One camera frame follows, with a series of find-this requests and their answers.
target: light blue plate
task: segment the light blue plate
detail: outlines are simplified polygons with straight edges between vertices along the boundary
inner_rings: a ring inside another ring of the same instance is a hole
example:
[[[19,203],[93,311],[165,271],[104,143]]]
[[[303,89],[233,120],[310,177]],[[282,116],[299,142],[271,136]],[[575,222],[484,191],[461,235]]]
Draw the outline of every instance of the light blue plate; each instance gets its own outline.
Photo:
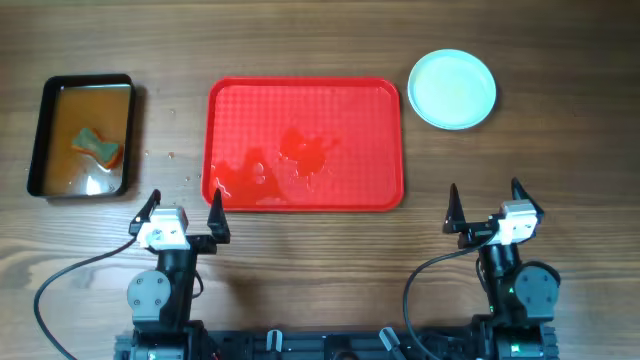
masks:
[[[496,102],[496,82],[475,56],[444,49],[425,55],[409,75],[409,102],[422,119],[447,130],[477,125]]]

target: wood grain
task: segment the wood grain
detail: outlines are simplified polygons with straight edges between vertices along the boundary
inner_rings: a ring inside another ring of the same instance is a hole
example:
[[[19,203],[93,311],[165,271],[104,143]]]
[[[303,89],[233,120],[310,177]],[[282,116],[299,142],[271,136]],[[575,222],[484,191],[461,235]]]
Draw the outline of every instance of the wood grain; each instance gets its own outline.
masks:
[[[446,132],[410,108],[412,65],[440,48],[482,59],[495,112]],[[0,359],[56,358],[32,314],[50,274],[127,241],[153,188],[204,231],[207,94],[224,75],[373,75],[403,95],[406,196],[385,214],[231,214],[232,243],[198,268],[193,318],[209,329],[379,329],[401,324],[419,263],[455,249],[440,233],[448,186],[468,218],[518,176],[545,207],[523,246],[563,276],[563,359],[637,359],[640,342],[640,3],[637,1],[6,1],[0,7]],[[42,86],[53,75],[125,72],[144,89],[134,178],[123,197],[46,202],[25,190]],[[168,153],[175,158],[169,159]],[[474,258],[421,275],[417,324],[486,312]],[[69,274],[43,297],[51,330],[80,358],[109,359],[131,329],[125,290],[152,256],[131,249]]]

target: sponge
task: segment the sponge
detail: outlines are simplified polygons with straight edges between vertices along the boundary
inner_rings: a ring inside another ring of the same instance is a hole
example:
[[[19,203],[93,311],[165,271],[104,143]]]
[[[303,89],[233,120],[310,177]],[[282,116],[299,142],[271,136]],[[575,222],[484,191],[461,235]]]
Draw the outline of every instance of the sponge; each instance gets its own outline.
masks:
[[[95,130],[84,128],[71,142],[71,148],[93,157],[105,169],[111,169],[120,160],[121,146],[105,142]]]

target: red plastic tray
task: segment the red plastic tray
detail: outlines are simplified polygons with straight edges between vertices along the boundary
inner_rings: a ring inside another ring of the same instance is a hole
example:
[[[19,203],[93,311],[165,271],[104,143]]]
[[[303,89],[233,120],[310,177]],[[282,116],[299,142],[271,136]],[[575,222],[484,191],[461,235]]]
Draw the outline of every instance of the red plastic tray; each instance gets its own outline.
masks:
[[[228,77],[209,96],[202,196],[231,211],[386,211],[402,200],[400,100],[379,78]]]

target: black tray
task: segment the black tray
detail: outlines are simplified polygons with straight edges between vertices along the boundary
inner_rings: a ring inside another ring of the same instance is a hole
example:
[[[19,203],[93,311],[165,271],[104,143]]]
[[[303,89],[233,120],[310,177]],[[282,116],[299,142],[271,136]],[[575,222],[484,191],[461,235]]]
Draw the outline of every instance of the black tray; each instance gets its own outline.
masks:
[[[63,87],[101,86],[101,85],[129,85],[131,88],[129,98],[129,110],[127,115],[127,129],[122,154],[122,181],[117,189],[110,192],[103,192],[97,195],[87,194],[61,194],[47,195],[43,192],[45,169],[48,160],[49,142],[51,130],[56,110],[58,95]],[[101,74],[101,75],[69,75],[54,76],[47,80],[42,91],[42,102],[40,104],[40,116],[36,130],[33,154],[31,157],[31,168],[27,180],[27,191],[32,196],[43,198],[82,198],[95,196],[121,195],[127,189],[129,158],[131,152],[131,133],[135,108],[135,87],[131,78],[126,74]]]

